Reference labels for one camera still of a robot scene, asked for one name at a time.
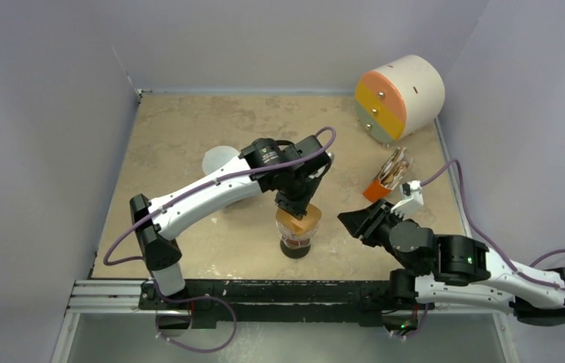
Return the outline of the red and black pitcher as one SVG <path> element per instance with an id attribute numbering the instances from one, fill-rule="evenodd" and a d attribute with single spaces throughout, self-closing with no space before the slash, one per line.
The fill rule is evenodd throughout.
<path id="1" fill-rule="evenodd" d="M 282 253 L 290 259 L 300 259 L 306 256 L 311 248 L 310 242 L 304 244 L 289 244 L 285 240 L 280 240 Z"/>

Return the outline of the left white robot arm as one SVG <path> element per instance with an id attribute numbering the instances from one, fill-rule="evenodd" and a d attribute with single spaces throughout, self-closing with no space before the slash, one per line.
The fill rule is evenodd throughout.
<path id="1" fill-rule="evenodd" d="M 305 256 L 321 219 L 311 203 L 333 154 L 310 135 L 297 143 L 258 138 L 215 172 L 171 194 L 133 197 L 135 236 L 144 263 L 157 282 L 157 298 L 168 309 L 187 299 L 176 239 L 201 219 L 233 203 L 274 191 L 275 221 L 286 256 Z"/>

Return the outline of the white paper coffee filter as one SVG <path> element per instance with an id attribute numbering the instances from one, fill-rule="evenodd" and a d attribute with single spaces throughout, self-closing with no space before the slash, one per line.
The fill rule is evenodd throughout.
<path id="1" fill-rule="evenodd" d="M 204 175 L 209 175 L 221 169 L 232 158 L 236 157 L 239 151 L 233 147 L 221 145 L 209 149 L 204 155 L 201 168 Z"/>

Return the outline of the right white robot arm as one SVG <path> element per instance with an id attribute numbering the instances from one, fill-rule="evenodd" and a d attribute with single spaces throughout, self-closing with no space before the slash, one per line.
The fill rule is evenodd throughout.
<path id="1" fill-rule="evenodd" d="M 451 303 L 512 314 L 533 326 L 565 324 L 565 268 L 507 264 L 478 240 L 437 234 L 391 209 L 391 203 L 378 200 L 337 218 L 352 237 L 385 249 L 400 264 L 386 287 L 392 308 Z"/>

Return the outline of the brown paper coffee filter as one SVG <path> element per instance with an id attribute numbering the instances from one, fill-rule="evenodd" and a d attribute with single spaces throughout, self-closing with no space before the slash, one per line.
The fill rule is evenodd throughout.
<path id="1" fill-rule="evenodd" d="M 275 213 L 275 221 L 285 225 L 313 226 L 320 222 L 322 217 L 321 210 L 310 203 L 306 208 L 306 214 L 302 217 L 292 216 L 290 213 L 278 208 Z"/>

